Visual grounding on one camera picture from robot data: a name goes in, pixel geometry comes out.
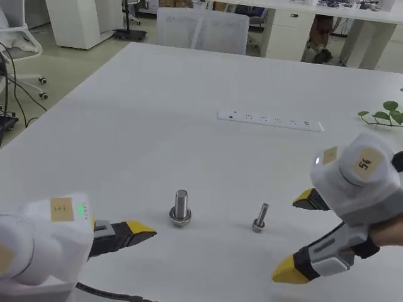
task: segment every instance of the shoe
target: shoe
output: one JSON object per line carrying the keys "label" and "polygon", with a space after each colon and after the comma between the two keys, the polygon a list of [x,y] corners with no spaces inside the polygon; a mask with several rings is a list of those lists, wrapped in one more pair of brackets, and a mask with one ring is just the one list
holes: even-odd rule
{"label": "shoe", "polygon": [[327,49],[323,49],[322,51],[326,54],[325,63],[328,63],[333,58],[332,53]]}
{"label": "shoe", "polygon": [[314,64],[323,64],[327,58],[327,55],[323,50],[319,52],[315,57],[312,63]]}
{"label": "shoe", "polygon": [[327,49],[323,49],[314,57],[314,64],[328,63],[333,58],[332,53]]}

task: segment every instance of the white office chair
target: white office chair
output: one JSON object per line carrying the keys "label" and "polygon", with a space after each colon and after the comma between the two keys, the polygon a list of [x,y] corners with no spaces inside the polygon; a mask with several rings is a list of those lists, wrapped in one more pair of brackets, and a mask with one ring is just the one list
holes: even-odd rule
{"label": "white office chair", "polygon": [[[0,28],[0,33],[20,33],[23,35],[25,40],[28,40],[33,44],[36,48],[37,52],[25,52],[19,48],[13,47],[9,48],[14,61],[25,60],[30,58],[38,57],[42,54],[43,49],[42,46],[38,43],[38,41],[31,35],[28,30],[28,25],[25,22],[25,0],[0,0],[0,7],[3,10],[3,13],[6,15],[6,18],[9,23],[9,28]],[[8,63],[11,62],[9,59],[9,55],[7,51],[3,51],[3,55],[8,60]],[[17,74],[16,79],[14,79],[14,74],[10,73],[9,78],[12,80],[16,80],[17,83],[24,88],[34,89],[38,91],[39,96],[42,99],[47,99],[48,94],[43,92],[39,86],[30,84],[23,80],[34,79],[39,81],[40,84],[46,84],[47,80],[40,74]]]}
{"label": "white office chair", "polygon": [[204,9],[159,8],[157,43],[213,52],[246,54],[249,18]]}

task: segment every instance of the chair wheel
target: chair wheel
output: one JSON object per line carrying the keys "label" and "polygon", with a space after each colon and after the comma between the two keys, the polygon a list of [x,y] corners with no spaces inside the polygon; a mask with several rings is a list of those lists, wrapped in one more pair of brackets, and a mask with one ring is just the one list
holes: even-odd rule
{"label": "chair wheel", "polygon": [[48,98],[49,98],[48,94],[45,93],[45,92],[40,93],[40,94],[39,94],[39,97],[40,97],[41,99],[48,99]]}
{"label": "chair wheel", "polygon": [[38,78],[39,83],[41,83],[42,85],[47,84],[48,80],[45,77],[39,77]]}

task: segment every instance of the green led light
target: green led light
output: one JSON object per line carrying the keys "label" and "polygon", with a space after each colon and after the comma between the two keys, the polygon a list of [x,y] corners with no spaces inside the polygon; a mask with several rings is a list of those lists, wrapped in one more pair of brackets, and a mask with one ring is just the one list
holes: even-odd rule
{"label": "green led light", "polygon": [[80,204],[78,206],[78,213],[82,216],[84,215],[84,206],[82,204]]}

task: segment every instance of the hex bolt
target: hex bolt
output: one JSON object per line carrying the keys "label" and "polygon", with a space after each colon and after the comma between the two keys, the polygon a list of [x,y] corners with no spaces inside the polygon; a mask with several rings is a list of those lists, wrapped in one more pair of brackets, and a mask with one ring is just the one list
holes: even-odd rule
{"label": "hex bolt", "polygon": [[264,218],[266,217],[268,208],[269,205],[267,203],[263,203],[259,216],[253,221],[252,229],[257,233],[262,232],[264,229]]}
{"label": "hex bolt", "polygon": [[169,217],[177,227],[184,227],[190,222],[191,211],[188,208],[188,192],[179,190],[175,196],[175,206],[169,212]]}

